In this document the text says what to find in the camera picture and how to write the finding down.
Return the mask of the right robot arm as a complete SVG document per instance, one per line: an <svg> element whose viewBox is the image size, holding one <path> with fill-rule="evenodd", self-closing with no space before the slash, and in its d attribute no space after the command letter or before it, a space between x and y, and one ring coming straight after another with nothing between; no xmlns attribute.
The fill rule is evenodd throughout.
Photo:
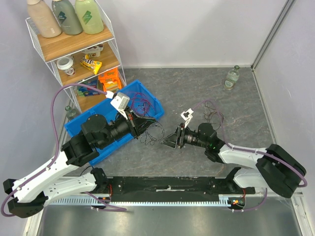
<svg viewBox="0 0 315 236"><path fill-rule="evenodd" d="M241 168L225 181L230 193L242 188L270 188L276 194L290 198L305 183L306 169L281 146L245 148L225 143L217 137L209 123L202 123L197 130L190 130L182 123L174 133L161 140L161 144L176 149L184 145L204 148L204 154L212 162L237 164Z"/></svg>

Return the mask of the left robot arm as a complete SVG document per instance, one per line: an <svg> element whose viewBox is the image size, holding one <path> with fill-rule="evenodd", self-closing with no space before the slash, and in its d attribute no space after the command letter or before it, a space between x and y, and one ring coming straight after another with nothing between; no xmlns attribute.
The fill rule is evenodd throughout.
<svg viewBox="0 0 315 236"><path fill-rule="evenodd" d="M62 146L59 154L22 179L4 181L7 197L0 207L1 214L27 218L63 197L85 192L104 193L108 179L101 168L71 180L60 182L59 179L99 157L99 149L127 134L137 139L156 122L154 117L138 116L130 109L126 114L126 117L118 115L111 122L103 115L90 116L81 124L81 131Z"/></svg>

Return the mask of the orange snack packets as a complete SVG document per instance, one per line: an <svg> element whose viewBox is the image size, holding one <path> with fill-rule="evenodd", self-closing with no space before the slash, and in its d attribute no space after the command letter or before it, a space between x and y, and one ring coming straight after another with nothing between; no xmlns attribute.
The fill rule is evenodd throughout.
<svg viewBox="0 0 315 236"><path fill-rule="evenodd" d="M118 68L114 68L99 74L98 81L101 83L103 91L116 92L123 88L123 84L119 77Z"/></svg>

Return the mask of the blue green box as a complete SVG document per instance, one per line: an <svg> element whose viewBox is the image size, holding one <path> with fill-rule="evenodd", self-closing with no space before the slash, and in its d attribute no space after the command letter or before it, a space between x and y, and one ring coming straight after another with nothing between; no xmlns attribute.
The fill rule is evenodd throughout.
<svg viewBox="0 0 315 236"><path fill-rule="evenodd" d="M91 86L96 89L100 89L100 83L98 82L97 79L84 81L83 84ZM78 86L76 90L76 95L79 97L87 97L87 96L100 95L100 93L90 88Z"/></svg>

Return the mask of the yellow snack bag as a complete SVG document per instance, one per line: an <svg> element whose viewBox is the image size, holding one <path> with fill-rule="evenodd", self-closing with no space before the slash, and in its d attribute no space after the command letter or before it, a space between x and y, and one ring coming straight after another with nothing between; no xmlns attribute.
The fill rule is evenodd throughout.
<svg viewBox="0 0 315 236"><path fill-rule="evenodd" d="M93 72L93 74L95 74L95 75L98 74L100 68L102 67L102 62L90 59L89 55L87 55L87 54L82 57L80 64L84 68Z"/></svg>

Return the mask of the white yoghurt tub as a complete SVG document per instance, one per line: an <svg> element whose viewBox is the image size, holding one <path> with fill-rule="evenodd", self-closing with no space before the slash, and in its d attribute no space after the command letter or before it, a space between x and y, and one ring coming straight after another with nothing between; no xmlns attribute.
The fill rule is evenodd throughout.
<svg viewBox="0 0 315 236"><path fill-rule="evenodd" d="M103 51L103 44L97 44L95 46L84 49L81 52L85 55L88 55L90 58L97 58L100 56L102 51Z"/></svg>

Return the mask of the clear glass bottle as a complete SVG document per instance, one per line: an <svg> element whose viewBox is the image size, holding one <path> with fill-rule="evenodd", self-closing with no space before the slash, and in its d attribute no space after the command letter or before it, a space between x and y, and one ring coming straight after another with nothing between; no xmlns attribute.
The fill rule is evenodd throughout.
<svg viewBox="0 0 315 236"><path fill-rule="evenodd" d="M233 69L229 70L225 80L224 80L224 88L227 90L231 90L234 88L236 82L239 79L239 69L240 66L235 65Z"/></svg>

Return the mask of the white lidded cup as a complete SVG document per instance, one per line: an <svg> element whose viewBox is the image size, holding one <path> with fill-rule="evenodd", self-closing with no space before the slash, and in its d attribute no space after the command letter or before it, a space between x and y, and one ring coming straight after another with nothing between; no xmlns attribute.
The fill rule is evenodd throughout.
<svg viewBox="0 0 315 236"><path fill-rule="evenodd" d="M75 74L73 64L74 61L72 57L63 57L57 60L57 68L62 70L68 76Z"/></svg>

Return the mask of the grey-green bottle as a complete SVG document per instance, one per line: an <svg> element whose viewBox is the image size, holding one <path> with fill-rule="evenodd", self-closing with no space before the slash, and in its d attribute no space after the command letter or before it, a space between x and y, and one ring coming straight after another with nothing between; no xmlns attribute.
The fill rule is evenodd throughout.
<svg viewBox="0 0 315 236"><path fill-rule="evenodd" d="M83 28L70 1L53 0L52 10L65 34L78 35L83 32Z"/></svg>

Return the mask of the light green bottle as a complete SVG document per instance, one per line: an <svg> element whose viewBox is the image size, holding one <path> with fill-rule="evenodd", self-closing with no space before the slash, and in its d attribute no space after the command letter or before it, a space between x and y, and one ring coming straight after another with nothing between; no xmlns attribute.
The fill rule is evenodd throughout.
<svg viewBox="0 0 315 236"><path fill-rule="evenodd" d="M94 0L76 0L74 6L86 34L97 34L104 30L104 24Z"/></svg>

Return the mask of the beige bottle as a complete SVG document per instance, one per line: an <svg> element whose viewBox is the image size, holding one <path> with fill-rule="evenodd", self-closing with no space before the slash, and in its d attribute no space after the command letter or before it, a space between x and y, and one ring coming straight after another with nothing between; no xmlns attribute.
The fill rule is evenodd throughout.
<svg viewBox="0 0 315 236"><path fill-rule="evenodd" d="M27 11L44 38L57 37L62 30L50 7L42 0L27 0Z"/></svg>

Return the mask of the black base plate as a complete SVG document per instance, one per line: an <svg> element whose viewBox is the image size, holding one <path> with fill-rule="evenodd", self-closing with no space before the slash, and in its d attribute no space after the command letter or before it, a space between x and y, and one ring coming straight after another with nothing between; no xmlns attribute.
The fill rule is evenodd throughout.
<svg viewBox="0 0 315 236"><path fill-rule="evenodd" d="M95 190L112 194L114 202L216 202L219 195L255 194L253 187L243 190L229 178L215 177L109 177Z"/></svg>

